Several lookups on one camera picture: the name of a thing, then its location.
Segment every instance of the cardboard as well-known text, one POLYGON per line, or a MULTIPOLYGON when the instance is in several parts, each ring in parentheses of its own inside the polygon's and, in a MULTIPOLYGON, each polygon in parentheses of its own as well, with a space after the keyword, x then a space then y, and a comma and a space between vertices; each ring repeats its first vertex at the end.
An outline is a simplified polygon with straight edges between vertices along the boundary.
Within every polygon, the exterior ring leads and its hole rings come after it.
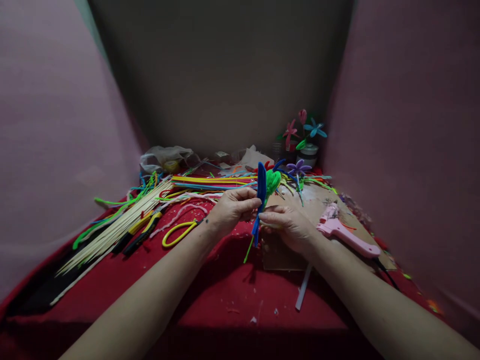
MULTIPOLYGON (((278 195, 272 195, 268 199, 267 206, 283 205, 296 208, 315 226, 318 224, 328 203, 337 200, 340 209, 341 222, 349 227, 356 228, 356 230, 353 231, 353 234, 358 238, 366 243, 377 245, 369 232, 333 191, 327 190, 314 183, 306 183, 302 191, 304 207, 302 207, 300 197, 296 192, 292 195, 292 193, 283 185, 280 185, 278 191, 282 194, 285 200, 278 195)), ((265 270, 303 271, 307 268, 307 262, 305 259, 290 250, 277 234, 268 235, 262 232, 260 236, 263 241, 263 268, 265 270)), ((329 239, 338 241, 341 244, 340 246, 342 246, 346 252, 353 254, 351 257, 352 261, 358 261, 369 270, 374 271, 374 267, 372 267, 373 264, 370 260, 358 254, 355 250, 343 243, 342 240, 338 239, 336 236, 332 236, 329 239)), ((397 269, 385 253, 382 252, 379 259, 387 270, 397 269)))

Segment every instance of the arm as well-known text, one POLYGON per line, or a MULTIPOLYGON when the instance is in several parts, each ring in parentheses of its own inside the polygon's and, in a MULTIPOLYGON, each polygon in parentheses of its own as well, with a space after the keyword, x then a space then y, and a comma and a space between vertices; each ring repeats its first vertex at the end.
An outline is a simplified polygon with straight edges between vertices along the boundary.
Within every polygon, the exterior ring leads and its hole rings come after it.
POLYGON ((352 261, 352 254, 326 239, 300 213, 272 206, 260 218, 282 227, 279 232, 285 243, 325 278, 366 338, 386 359, 480 359, 476 347, 352 261))
POLYGON ((256 194, 247 187, 226 191, 205 221, 118 298, 61 359, 141 359, 213 247, 260 206, 256 194))

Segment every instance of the forearm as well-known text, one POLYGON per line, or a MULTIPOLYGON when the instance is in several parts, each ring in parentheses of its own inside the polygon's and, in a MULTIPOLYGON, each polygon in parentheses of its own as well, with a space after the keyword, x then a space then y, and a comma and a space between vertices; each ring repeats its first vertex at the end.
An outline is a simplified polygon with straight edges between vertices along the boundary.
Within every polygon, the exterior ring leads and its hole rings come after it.
POLYGON ((352 261, 351 256, 320 234, 306 255, 385 358, 479 358, 478 350, 457 332, 352 261))
POLYGON ((202 222, 113 303, 62 359, 140 359, 220 239, 202 222))

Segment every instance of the scissors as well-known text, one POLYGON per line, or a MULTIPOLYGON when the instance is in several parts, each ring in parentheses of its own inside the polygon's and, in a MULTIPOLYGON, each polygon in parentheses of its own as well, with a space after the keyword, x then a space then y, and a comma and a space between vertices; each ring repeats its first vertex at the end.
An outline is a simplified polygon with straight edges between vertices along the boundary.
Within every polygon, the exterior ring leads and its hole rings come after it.
POLYGON ((170 230, 168 230, 168 232, 165 234, 165 236, 163 237, 163 240, 161 241, 161 244, 164 248, 171 248, 172 246, 175 246, 176 244, 178 244, 180 242, 180 240, 182 240, 184 237, 186 237, 197 225, 199 225, 201 222, 203 221, 200 220, 200 221, 189 221, 189 222, 184 222, 184 223, 181 223, 181 224, 178 224, 178 225, 175 225, 174 227, 172 227, 170 230), (181 234, 179 237, 177 237, 175 240, 173 240, 171 243, 167 243, 167 239, 169 238, 169 236, 177 229, 179 228, 183 228, 183 227, 186 227, 188 226, 188 229, 185 230, 183 232, 183 234, 181 234))
POLYGON ((155 211, 150 211, 144 218, 142 218, 128 230, 128 232, 120 239, 120 241, 115 245, 111 252, 113 254, 119 254, 123 250, 123 255, 127 257, 132 255, 140 247, 140 245, 142 245, 143 242, 149 238, 150 234, 155 229, 155 227, 159 223, 160 218, 163 215, 162 210, 163 208, 159 207, 155 211), (141 228, 144 227, 147 222, 148 225, 145 227, 145 229, 143 229, 138 238, 127 246, 130 240, 135 236, 136 233, 138 233, 141 228))

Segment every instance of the pink glue gun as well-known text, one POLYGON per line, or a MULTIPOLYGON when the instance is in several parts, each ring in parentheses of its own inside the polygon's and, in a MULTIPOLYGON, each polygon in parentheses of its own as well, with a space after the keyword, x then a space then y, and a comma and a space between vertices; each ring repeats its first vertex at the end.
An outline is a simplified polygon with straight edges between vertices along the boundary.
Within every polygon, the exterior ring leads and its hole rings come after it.
POLYGON ((326 237, 331 235, 338 236, 350 247, 368 259, 378 258, 382 253, 378 246, 371 245, 359 239, 342 225, 339 220, 339 206, 336 201, 327 206, 316 229, 326 237))

